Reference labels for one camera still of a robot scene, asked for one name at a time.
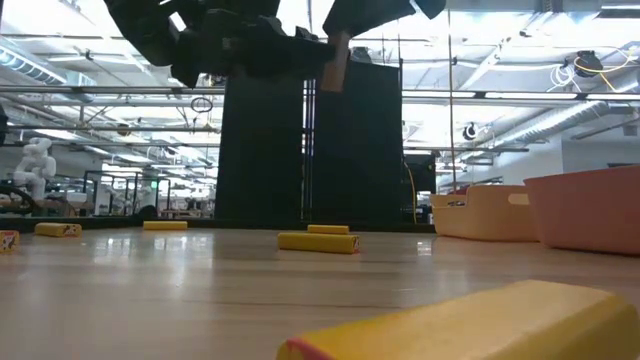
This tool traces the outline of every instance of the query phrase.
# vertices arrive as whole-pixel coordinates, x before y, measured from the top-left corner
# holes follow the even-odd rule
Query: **humanoid robot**
[[[43,200],[47,180],[56,175],[56,159],[49,156],[51,140],[33,138],[25,145],[22,161],[13,173],[15,186],[30,188],[34,200]]]

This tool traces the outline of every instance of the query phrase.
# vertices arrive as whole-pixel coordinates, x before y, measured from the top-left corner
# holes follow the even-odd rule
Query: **black partition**
[[[216,220],[299,223],[303,82],[235,78],[225,92]]]
[[[311,220],[401,222],[399,69],[351,62],[343,93],[318,91]]]

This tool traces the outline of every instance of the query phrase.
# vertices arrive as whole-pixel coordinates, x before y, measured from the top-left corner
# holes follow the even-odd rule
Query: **plastic bin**
[[[432,195],[436,232],[473,240],[537,241],[526,191],[524,186],[489,185],[472,186],[467,195]]]
[[[540,241],[640,255],[639,180],[640,166],[525,180]]]

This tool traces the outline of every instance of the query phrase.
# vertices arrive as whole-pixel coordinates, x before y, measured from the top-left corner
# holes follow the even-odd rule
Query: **wooden table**
[[[434,240],[362,234],[350,256],[278,251],[272,231],[24,235],[0,256],[2,359],[273,359],[303,331],[523,279],[640,305],[637,258]]]

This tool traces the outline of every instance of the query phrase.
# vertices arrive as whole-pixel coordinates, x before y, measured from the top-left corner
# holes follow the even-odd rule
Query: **yellow block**
[[[318,251],[337,254],[358,252],[358,236],[309,233],[281,233],[278,248],[282,250]]]
[[[349,227],[337,225],[308,225],[307,231],[314,234],[347,235],[349,234]]]
[[[80,237],[82,226],[79,224],[39,223],[35,229],[36,235],[52,237]]]
[[[145,230],[187,230],[186,221],[145,221]]]
[[[20,233],[14,230],[0,230],[0,254],[13,252],[20,245]]]
[[[640,320],[601,290],[523,281],[290,339],[277,360],[636,360]]]

